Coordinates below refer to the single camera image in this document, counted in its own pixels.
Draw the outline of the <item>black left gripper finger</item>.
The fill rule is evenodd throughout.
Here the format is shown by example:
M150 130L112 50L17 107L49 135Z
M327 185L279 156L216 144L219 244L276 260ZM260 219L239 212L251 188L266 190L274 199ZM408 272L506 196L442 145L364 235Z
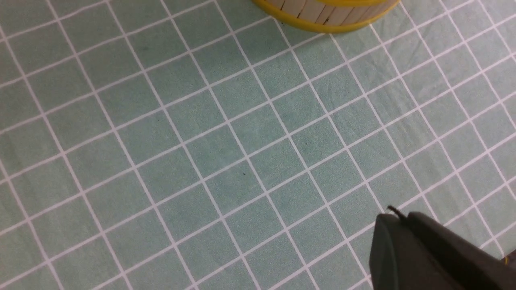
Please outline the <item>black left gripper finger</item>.
M376 216L369 255L374 290L514 290L515 268L424 213Z

